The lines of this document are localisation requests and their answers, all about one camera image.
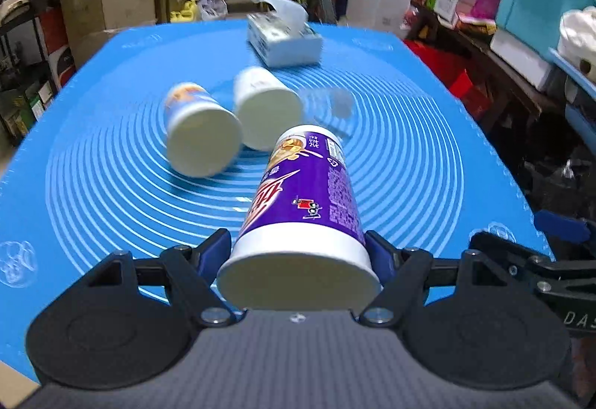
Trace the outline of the black metal shelf rack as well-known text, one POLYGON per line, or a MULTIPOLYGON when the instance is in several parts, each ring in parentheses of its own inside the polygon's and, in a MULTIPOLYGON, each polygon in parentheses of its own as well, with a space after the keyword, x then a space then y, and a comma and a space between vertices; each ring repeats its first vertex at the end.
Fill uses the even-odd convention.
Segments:
POLYGON ((18 146, 76 72, 58 0, 1 0, 1 132, 18 146))

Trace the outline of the white tissue box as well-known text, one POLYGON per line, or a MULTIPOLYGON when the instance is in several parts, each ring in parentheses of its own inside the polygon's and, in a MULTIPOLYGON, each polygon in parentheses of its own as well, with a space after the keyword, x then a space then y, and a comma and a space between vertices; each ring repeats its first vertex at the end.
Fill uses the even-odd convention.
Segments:
POLYGON ((318 64, 322 36, 307 23, 308 13, 292 0, 254 0, 271 10, 247 16, 247 40, 269 68, 318 64))

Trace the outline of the white paper cup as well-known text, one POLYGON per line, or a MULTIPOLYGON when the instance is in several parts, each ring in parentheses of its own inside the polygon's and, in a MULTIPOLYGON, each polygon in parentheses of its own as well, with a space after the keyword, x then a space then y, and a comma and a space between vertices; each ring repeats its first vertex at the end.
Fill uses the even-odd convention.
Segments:
POLYGON ((242 141, 253 150, 272 151, 278 137, 303 119, 299 95, 263 67, 248 67, 237 74, 233 100, 242 141))

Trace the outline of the blue silicone baking mat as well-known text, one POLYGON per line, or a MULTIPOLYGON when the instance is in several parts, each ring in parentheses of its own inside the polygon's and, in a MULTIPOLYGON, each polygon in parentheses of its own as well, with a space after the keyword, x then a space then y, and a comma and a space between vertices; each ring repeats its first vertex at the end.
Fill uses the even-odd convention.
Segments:
MULTIPOLYGON (((397 247, 455 258, 489 231, 543 254, 521 190, 464 106, 395 36, 322 26, 320 62, 283 69, 290 89, 355 99, 342 141, 362 224, 397 247)), ((166 155, 164 102, 181 82, 233 106, 233 80, 259 61, 242 20, 125 31, 58 94, 1 179, 1 359, 31 376, 30 322, 111 251, 155 257, 240 230, 267 155, 241 151, 191 179, 166 155)))

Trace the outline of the purple paper cup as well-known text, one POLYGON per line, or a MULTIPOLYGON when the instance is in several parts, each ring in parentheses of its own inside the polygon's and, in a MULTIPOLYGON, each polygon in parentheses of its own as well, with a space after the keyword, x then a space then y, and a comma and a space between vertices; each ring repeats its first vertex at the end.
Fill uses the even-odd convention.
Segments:
POLYGON ((329 130, 304 124, 278 138, 216 285, 240 309, 356 312, 380 293, 329 130))

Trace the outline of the clear plastic cup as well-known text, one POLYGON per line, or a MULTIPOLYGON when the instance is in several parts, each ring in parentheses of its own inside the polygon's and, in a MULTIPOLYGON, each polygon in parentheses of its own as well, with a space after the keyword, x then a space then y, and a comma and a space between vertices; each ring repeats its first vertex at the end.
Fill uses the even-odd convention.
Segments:
POLYGON ((302 124, 324 127, 342 141, 352 137, 349 122, 354 113, 355 99, 348 89, 300 89, 298 96, 302 101, 302 124))

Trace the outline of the dark wooden side table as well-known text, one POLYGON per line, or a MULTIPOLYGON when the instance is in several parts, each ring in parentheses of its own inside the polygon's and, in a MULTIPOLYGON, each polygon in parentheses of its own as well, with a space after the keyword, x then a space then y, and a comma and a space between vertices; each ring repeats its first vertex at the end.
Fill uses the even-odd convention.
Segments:
POLYGON ((564 105, 538 92, 497 56, 485 39, 440 23, 415 0, 406 45, 451 90, 493 144, 524 150, 570 149, 583 143, 565 119, 564 105))

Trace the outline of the blue orange paper cup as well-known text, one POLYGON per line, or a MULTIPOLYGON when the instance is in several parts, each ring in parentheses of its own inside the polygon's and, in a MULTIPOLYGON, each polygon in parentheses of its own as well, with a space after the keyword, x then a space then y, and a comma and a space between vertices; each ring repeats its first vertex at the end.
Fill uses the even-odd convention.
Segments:
POLYGON ((240 121, 196 83, 179 83, 169 91, 165 122, 168 160, 182 175, 216 175, 240 150, 240 121))

